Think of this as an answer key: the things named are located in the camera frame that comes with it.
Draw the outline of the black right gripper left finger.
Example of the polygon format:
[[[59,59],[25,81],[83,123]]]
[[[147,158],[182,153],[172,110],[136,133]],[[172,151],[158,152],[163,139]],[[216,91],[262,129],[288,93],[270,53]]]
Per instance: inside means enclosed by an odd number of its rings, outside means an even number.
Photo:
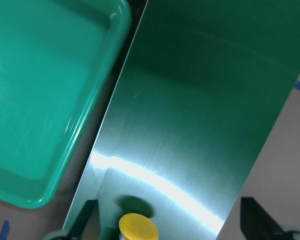
[[[99,201],[87,200],[63,240],[97,240],[100,234]]]

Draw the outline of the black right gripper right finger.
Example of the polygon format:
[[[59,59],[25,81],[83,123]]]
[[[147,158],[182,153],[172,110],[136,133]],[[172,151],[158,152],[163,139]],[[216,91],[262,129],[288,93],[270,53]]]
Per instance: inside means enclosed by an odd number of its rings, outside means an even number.
[[[287,240],[285,231],[253,197],[241,197],[239,225],[246,240]]]

